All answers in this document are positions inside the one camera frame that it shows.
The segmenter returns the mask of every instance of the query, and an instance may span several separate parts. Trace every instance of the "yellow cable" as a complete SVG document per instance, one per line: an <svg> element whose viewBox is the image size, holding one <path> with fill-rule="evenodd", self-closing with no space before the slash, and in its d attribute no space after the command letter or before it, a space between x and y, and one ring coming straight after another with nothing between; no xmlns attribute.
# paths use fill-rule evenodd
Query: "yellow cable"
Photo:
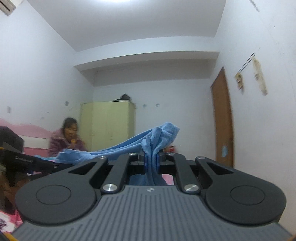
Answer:
<svg viewBox="0 0 296 241"><path fill-rule="evenodd" d="M4 235L10 240L10 241L18 241L15 237L13 237L10 233L4 233Z"/></svg>

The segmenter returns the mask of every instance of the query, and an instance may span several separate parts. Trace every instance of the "woman's hand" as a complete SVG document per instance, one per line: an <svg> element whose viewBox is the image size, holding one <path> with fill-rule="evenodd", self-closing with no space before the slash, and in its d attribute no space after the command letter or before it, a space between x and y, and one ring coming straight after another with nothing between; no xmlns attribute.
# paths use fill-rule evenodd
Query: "woman's hand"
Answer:
<svg viewBox="0 0 296 241"><path fill-rule="evenodd" d="M77 140L78 140L78 139L72 139L72 140L71 140L71 144L70 144L67 148L68 148L68 149L74 149Z"/></svg>

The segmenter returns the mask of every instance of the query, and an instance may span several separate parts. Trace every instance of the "circular pad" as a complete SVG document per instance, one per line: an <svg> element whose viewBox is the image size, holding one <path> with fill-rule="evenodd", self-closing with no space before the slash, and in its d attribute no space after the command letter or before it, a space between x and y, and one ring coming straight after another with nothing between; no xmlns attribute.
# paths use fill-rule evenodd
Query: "circular pad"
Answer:
<svg viewBox="0 0 296 241"><path fill-rule="evenodd" d="M262 190L252 186L239 186L230 192L231 198L243 205L256 205L261 203L265 194Z"/></svg>
<svg viewBox="0 0 296 241"><path fill-rule="evenodd" d="M88 178L62 172L27 183L15 197L22 219L41 225L74 221L89 212L96 200Z"/></svg>
<svg viewBox="0 0 296 241"><path fill-rule="evenodd" d="M205 201L213 213L240 225L278 221L286 206L286 197L277 186L241 172L216 175Z"/></svg>
<svg viewBox="0 0 296 241"><path fill-rule="evenodd" d="M67 201L71 196L71 191L61 185L50 185L41 188L36 197L39 202L47 205L57 205Z"/></svg>

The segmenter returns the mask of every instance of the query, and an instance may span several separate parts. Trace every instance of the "woman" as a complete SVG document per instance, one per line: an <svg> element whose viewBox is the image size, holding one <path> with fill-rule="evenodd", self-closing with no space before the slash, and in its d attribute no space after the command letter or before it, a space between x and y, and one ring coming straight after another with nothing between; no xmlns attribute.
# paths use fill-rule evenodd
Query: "woman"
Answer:
<svg viewBox="0 0 296 241"><path fill-rule="evenodd" d="M48 157L57 156L65 148L86 151L77 131L77 121L71 117L66 118L63 127L55 131L50 138Z"/></svg>

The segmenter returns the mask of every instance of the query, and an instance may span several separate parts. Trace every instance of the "blue towel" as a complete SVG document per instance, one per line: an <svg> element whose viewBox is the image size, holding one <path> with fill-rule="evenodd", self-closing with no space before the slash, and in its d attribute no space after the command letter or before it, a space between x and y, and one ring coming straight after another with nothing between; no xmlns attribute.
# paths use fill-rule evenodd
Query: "blue towel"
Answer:
<svg viewBox="0 0 296 241"><path fill-rule="evenodd" d="M141 149L147 154L147 173L145 175L134 175L130 178L130 185L166 185L165 180L157 173L157 153L171 144L179 128L172 123L166 122L159 127L145 131L137 136L116 146L95 151L85 152L64 149L56 158L59 163L78 164L82 161L91 160L98 156L107 156L109 160L116 160L120 155L130 152L140 152Z"/></svg>

